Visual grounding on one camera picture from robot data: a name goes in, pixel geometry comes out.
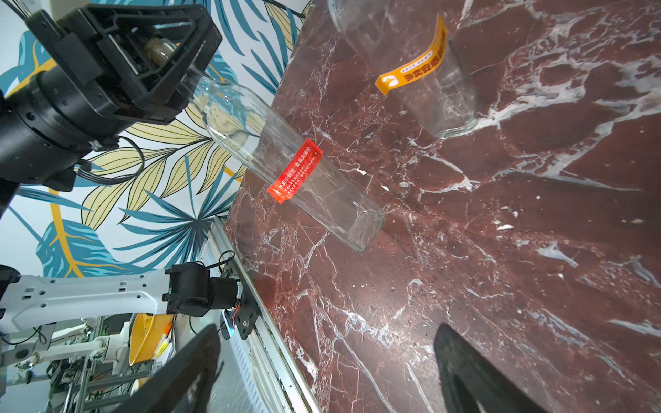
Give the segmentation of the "orange bottle label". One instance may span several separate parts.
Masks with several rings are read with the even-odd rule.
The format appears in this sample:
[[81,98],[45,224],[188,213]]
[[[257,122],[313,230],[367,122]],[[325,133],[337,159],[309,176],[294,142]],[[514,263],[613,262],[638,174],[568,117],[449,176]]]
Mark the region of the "orange bottle label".
[[443,62],[449,42],[449,30],[441,16],[437,13],[434,36],[430,46],[418,57],[400,67],[381,74],[375,81],[380,93],[386,96],[390,91],[428,76]]

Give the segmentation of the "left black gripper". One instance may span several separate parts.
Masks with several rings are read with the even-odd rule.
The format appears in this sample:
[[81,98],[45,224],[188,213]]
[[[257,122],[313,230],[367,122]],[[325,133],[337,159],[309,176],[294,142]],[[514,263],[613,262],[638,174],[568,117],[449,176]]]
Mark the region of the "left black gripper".
[[222,42],[201,4],[88,4],[28,26],[56,62],[25,88],[28,150],[89,150],[136,122],[174,120]]

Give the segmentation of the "glass bottle with black cap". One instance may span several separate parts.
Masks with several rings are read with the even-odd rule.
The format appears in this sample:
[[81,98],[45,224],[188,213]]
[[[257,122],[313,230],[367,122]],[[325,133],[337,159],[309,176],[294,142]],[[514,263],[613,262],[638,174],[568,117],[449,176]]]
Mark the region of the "glass bottle with black cap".
[[[296,132],[250,89],[215,80],[203,70],[193,74],[197,82],[189,105],[199,113],[203,127],[216,143],[260,177],[268,191],[309,138]],[[339,170],[324,151],[298,193],[284,203],[293,203],[359,252],[368,249],[385,218],[366,190]]]

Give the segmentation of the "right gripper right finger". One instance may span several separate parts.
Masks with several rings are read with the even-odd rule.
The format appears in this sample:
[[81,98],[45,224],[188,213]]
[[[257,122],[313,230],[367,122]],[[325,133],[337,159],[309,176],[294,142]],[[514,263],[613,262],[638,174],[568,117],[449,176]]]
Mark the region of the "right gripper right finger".
[[448,412],[542,412],[448,324],[439,326],[434,352]]

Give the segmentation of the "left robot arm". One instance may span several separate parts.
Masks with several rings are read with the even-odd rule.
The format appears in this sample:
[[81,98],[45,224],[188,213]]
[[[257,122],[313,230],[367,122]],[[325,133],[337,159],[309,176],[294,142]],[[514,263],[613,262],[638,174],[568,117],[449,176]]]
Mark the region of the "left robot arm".
[[[55,21],[44,10],[24,23],[54,60],[1,98],[1,207],[19,190],[56,192],[77,179],[119,187],[146,168],[146,154],[125,174],[94,172],[89,154],[118,151],[137,123],[166,125],[192,99],[192,72],[203,72],[222,37],[200,4],[88,4]],[[1,272],[1,331],[41,329],[72,318],[113,313],[201,317],[240,305],[240,280],[214,277],[201,263],[115,275],[48,278]]]

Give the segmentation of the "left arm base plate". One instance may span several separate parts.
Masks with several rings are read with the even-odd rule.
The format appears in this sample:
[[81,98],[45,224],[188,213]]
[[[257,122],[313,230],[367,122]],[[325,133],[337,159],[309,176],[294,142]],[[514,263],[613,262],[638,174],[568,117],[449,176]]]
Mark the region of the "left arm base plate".
[[222,313],[220,333],[227,341],[234,335],[246,340],[262,316],[254,287],[234,251],[224,251],[220,255],[220,269],[222,278],[238,280],[240,288],[240,297],[236,306]]

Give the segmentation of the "aluminium front rail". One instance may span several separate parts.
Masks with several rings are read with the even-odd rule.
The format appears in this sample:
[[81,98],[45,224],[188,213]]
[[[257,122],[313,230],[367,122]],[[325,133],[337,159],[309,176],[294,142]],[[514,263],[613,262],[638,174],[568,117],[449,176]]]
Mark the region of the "aluminium front rail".
[[[239,253],[225,233],[224,222],[213,221],[201,258],[204,263],[220,261],[224,251]],[[220,373],[213,385],[209,412],[320,412],[294,357],[287,349],[265,304],[252,283],[262,316],[246,340],[234,335],[225,340],[220,331]],[[221,311],[208,313],[207,319],[221,325]]]

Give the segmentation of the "red bottle label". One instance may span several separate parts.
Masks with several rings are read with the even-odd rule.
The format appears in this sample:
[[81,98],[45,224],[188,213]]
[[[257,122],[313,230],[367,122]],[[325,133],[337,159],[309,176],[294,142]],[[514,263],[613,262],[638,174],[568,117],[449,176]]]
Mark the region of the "red bottle label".
[[269,186],[268,193],[280,204],[291,200],[322,158],[323,151],[311,139],[307,139],[284,172]]

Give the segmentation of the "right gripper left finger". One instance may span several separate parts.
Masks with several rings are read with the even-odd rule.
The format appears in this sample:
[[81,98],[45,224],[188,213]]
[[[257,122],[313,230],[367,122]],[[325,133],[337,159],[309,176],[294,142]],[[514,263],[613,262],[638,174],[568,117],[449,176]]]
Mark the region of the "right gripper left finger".
[[116,412],[194,412],[208,410],[220,366],[220,338],[207,325]]

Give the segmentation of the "glass bottle with cork stopper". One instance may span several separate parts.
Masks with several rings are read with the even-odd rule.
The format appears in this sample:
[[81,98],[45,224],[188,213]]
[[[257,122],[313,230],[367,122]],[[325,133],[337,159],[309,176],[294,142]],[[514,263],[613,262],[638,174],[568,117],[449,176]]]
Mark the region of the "glass bottle with cork stopper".
[[395,96],[438,139],[477,123],[476,93],[454,51],[440,1],[330,1],[333,23]]

